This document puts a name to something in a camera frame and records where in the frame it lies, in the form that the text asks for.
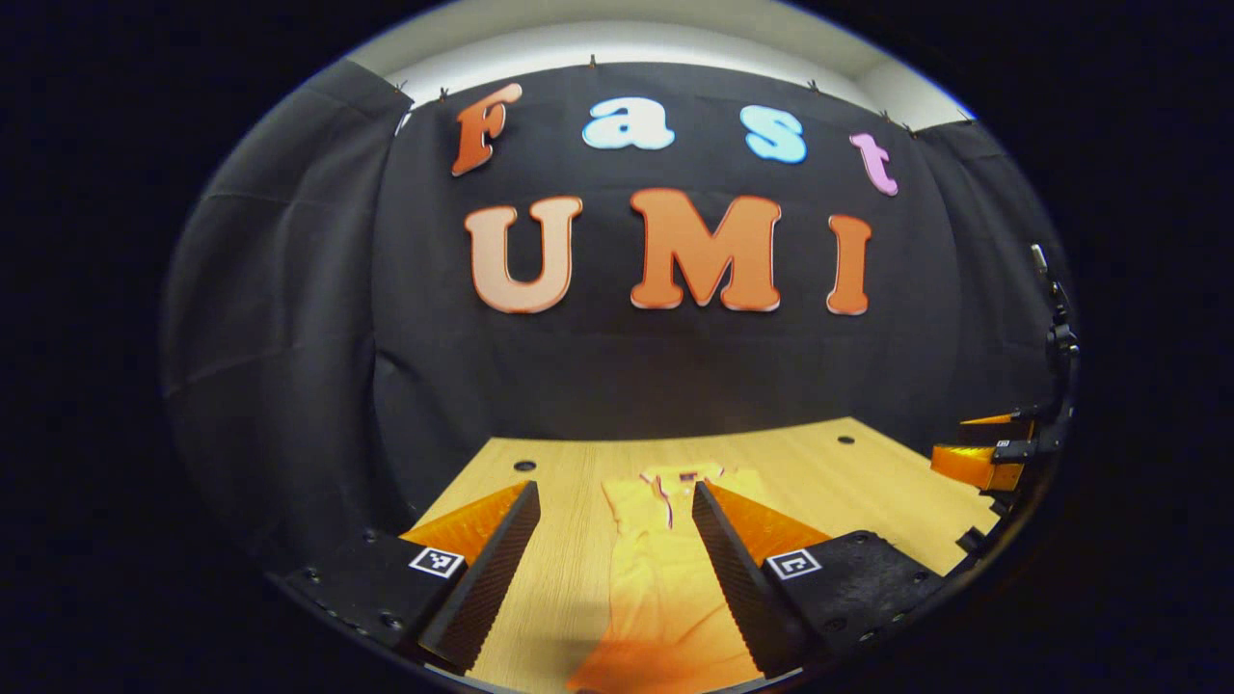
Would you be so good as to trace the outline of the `black backdrop cloth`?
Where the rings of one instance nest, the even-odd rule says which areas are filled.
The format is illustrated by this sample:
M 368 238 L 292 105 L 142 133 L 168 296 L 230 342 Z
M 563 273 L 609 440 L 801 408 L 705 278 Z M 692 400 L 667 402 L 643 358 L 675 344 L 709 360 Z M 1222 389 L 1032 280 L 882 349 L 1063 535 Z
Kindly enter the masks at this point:
M 652 440 L 851 416 L 927 452 L 1053 396 L 1030 246 L 1060 233 L 981 123 L 908 131 L 717 67 L 515 77 L 494 156 L 454 175 L 490 83 L 413 107 L 348 61 L 220 167 L 173 254 L 163 390 L 181 461 L 264 571 L 424 517 L 487 440 Z M 781 303 L 644 310 L 631 195 L 708 228 L 777 203 Z

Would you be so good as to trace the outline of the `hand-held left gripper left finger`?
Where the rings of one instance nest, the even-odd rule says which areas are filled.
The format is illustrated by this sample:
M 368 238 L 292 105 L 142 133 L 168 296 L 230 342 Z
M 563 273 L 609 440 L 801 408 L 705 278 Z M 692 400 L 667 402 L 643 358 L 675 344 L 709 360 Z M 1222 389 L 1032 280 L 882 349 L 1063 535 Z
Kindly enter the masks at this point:
M 538 485 L 523 480 L 401 535 L 365 530 L 283 584 L 380 650 L 464 675 L 539 520 Z

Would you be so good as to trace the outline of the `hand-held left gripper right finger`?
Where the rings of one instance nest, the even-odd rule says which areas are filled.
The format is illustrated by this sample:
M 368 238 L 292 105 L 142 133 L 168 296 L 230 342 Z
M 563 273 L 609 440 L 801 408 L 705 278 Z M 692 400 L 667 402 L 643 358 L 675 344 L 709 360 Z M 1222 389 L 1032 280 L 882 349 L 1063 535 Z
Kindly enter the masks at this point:
M 711 482 L 696 484 L 691 515 L 740 638 L 769 678 L 866 654 L 945 584 L 872 531 L 830 536 Z

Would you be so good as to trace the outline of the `orange T-shirt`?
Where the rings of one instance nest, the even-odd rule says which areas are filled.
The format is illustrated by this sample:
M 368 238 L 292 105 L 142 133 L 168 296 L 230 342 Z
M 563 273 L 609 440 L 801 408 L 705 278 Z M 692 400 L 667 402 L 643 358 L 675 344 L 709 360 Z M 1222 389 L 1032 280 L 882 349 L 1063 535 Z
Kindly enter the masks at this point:
M 603 480 L 617 526 L 610 624 L 569 677 L 574 694 L 705 694 L 758 680 L 692 517 L 695 487 L 768 501 L 752 468 L 655 466 Z

